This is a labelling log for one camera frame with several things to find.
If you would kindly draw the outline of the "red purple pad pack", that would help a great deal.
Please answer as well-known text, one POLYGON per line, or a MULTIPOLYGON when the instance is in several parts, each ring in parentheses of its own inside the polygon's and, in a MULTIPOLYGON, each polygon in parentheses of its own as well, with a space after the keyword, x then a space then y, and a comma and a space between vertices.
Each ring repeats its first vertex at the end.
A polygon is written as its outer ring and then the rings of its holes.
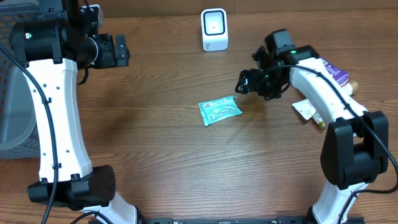
POLYGON ((328 62, 324 58, 321 58, 323 66, 328 71, 328 73, 333 77, 333 79, 340 85, 345 86, 349 81, 349 73, 336 67, 332 63, 328 62))

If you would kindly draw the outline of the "green snack packet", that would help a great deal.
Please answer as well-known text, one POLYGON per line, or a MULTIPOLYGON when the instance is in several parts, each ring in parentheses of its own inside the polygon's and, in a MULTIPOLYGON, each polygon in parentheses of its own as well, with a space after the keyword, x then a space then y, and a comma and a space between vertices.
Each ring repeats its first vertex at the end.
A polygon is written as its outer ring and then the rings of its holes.
POLYGON ((315 113, 312 116, 312 118, 318 124, 320 129, 325 129, 326 128, 326 124, 325 124, 324 120, 321 118, 321 116, 318 113, 315 113))

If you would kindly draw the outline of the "white tube gold cap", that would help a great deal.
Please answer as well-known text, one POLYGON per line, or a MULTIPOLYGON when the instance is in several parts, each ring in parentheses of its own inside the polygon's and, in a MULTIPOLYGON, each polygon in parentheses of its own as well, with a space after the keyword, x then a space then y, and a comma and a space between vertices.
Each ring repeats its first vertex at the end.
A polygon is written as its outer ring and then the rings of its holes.
MULTIPOLYGON (((357 94, 359 90, 359 85, 355 81, 347 82, 341 87, 342 89, 344 89, 345 92, 347 92, 347 94, 349 94, 349 96, 357 94)), ((312 118, 317 123, 321 123, 323 121, 320 114, 316 111, 315 107, 309 102, 308 99, 293 103, 292 107, 305 120, 309 120, 310 118, 312 118)))

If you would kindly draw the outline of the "teal wipes packet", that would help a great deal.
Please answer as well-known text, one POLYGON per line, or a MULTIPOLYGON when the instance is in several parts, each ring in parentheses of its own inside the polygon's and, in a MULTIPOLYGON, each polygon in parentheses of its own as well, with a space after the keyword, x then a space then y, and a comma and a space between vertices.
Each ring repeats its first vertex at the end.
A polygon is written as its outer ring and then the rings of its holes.
POLYGON ((204 126, 207 127, 215 122, 232 116, 241 115, 243 112, 235 102, 235 96, 204 101, 198 104, 204 126))

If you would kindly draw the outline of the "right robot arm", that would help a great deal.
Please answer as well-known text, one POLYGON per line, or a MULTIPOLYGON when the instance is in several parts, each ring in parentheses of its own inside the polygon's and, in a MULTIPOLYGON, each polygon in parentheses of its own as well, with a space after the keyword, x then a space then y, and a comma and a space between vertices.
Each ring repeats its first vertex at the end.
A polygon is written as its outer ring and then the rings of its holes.
POLYGON ((280 98, 293 86, 326 123, 320 156, 326 183, 317 202, 300 223, 362 223, 347 214, 359 194, 369 189, 388 163, 397 162, 388 150, 389 123, 380 112, 370 112, 344 91, 328 73, 310 45, 296 47, 286 29, 271 32, 252 54, 258 67, 240 73, 235 91, 256 92, 266 101, 280 98))

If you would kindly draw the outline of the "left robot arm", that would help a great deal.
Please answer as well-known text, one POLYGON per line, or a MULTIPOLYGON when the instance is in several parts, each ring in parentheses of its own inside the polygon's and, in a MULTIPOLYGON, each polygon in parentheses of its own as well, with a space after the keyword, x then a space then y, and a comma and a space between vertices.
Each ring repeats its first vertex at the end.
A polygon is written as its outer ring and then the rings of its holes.
POLYGON ((40 1, 33 21, 12 28, 11 61, 28 82, 40 144, 39 181, 29 186, 28 196, 48 209, 67 207, 100 223, 140 224, 140 211, 116 190, 113 168, 92 165, 81 132, 78 71, 129 64, 124 36, 100 34, 102 24, 97 4, 40 1))

